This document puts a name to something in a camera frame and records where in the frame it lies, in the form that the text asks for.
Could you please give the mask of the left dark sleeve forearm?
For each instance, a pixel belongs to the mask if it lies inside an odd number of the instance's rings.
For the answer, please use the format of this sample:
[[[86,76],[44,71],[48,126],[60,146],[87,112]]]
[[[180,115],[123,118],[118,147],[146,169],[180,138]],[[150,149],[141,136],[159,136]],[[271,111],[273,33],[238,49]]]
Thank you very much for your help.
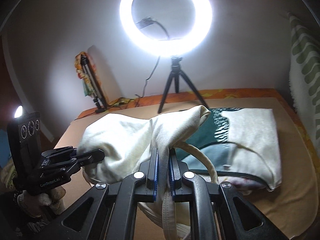
[[[31,239],[41,232],[50,221],[46,215],[32,217],[17,203],[18,195],[23,191],[12,191],[1,194],[1,213],[13,232],[20,239]]]

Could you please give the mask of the left gloved hand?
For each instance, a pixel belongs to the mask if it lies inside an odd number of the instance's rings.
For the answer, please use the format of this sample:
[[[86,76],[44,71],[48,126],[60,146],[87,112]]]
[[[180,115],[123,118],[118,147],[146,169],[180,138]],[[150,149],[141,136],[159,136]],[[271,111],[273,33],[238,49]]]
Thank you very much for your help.
[[[41,193],[36,196],[31,196],[23,190],[23,193],[17,197],[17,203],[32,217],[44,215],[43,207],[48,207],[53,213],[60,215],[66,209],[63,201],[65,195],[66,190],[62,186],[50,190],[49,193]]]

